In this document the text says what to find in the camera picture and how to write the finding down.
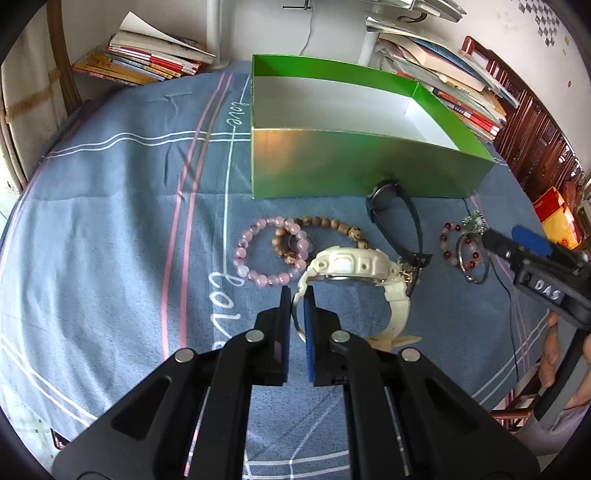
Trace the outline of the right hand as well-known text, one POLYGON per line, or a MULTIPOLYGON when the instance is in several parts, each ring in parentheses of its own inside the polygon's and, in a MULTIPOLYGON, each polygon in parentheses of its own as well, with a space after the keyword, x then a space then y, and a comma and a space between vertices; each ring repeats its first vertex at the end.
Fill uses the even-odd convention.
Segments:
MULTIPOLYGON (((539 367, 539 379, 545 388, 549 388, 554 384, 556 377, 556 370, 560 356, 560 346, 558 337, 558 320, 559 316, 551 312, 548 316, 547 325, 548 332, 546 334, 543 353, 539 367)), ((587 372, 585 378, 581 382, 576 392, 565 406, 566 410, 585 406, 590 403, 591 398, 591 379, 590 372, 587 372)))

